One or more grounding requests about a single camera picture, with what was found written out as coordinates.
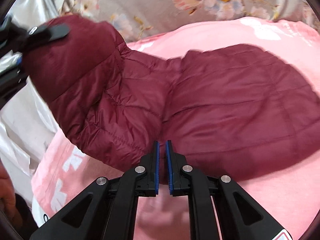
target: floral fabric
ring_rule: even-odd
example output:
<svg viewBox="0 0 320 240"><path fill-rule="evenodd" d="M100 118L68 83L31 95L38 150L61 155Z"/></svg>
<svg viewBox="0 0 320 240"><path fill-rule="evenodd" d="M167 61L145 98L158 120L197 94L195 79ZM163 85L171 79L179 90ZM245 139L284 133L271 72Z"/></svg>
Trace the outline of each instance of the floral fabric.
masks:
<svg viewBox="0 0 320 240"><path fill-rule="evenodd" d="M183 25L254 16L302 21L320 32L305 0L54 0L61 15L79 13L109 21L126 41L175 30Z"/></svg>

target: folded garment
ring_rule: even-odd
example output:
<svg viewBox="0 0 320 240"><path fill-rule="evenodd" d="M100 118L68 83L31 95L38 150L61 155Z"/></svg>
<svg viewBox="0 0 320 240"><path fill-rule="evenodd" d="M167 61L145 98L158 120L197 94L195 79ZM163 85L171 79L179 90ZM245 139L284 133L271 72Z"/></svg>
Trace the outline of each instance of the folded garment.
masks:
<svg viewBox="0 0 320 240"><path fill-rule="evenodd" d="M320 148L318 96L271 53L241 44L163 60L130 50L106 22L68 16L48 25L60 23L68 36L24 54L23 66L67 138L118 170L153 140L171 139L189 164L236 180Z"/></svg>

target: pink blanket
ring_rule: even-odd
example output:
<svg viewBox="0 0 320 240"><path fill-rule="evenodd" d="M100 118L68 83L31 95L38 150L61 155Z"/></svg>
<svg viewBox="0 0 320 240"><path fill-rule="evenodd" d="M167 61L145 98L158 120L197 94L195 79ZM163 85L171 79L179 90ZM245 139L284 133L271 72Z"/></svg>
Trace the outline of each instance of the pink blanket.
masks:
<svg viewBox="0 0 320 240"><path fill-rule="evenodd" d="M320 36L303 23L245 17L227 22L186 25L163 36L130 44L131 48L159 57L184 55L249 43L269 50L296 68L320 92ZM286 170L240 182L240 185L274 216L293 239L305 232L320 209L320 151ZM32 179L35 199L53 216L99 176L121 175L83 154L58 131ZM186 197L172 198L161 185L156 198L140 198L134 239L189 239Z"/></svg>

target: silver screw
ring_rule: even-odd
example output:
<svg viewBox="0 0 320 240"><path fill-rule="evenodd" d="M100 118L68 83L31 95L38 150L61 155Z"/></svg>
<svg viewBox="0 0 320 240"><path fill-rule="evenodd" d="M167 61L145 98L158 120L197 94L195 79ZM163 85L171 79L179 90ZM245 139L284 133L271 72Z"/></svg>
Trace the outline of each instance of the silver screw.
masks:
<svg viewBox="0 0 320 240"><path fill-rule="evenodd" d="M29 35L32 35L37 29L38 29L38 27L33 27L31 29L31 31L29 32Z"/></svg>
<svg viewBox="0 0 320 240"><path fill-rule="evenodd" d="M185 172L190 172L190 171L193 170L192 166L190 166L190 165L184 165L184 166L182 167L182 169L183 169Z"/></svg>
<svg viewBox="0 0 320 240"><path fill-rule="evenodd" d="M138 167L136 167L134 170L135 170L137 173L143 173L143 172L146 170L146 168L143 167L143 166L138 166Z"/></svg>
<svg viewBox="0 0 320 240"><path fill-rule="evenodd" d="M224 183L229 183L231 181L231 178L228 176L228 175L223 175L221 177L221 180L224 182Z"/></svg>
<svg viewBox="0 0 320 240"><path fill-rule="evenodd" d="M96 183L97 183L98 185L104 185L104 184L107 183L107 179L104 178L104 177L97 178Z"/></svg>

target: maroon puffer jacket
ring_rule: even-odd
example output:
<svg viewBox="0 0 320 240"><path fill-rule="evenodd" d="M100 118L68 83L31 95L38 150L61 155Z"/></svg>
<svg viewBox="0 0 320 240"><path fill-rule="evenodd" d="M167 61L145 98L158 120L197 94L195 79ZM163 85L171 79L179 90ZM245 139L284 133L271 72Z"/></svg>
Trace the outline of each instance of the maroon puffer jacket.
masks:
<svg viewBox="0 0 320 240"><path fill-rule="evenodd" d="M106 22L49 25L59 23L68 36L25 54L23 66L69 140L114 168L171 139L205 174L240 180L320 148L318 96L268 52L236 45L165 61L130 50Z"/></svg>

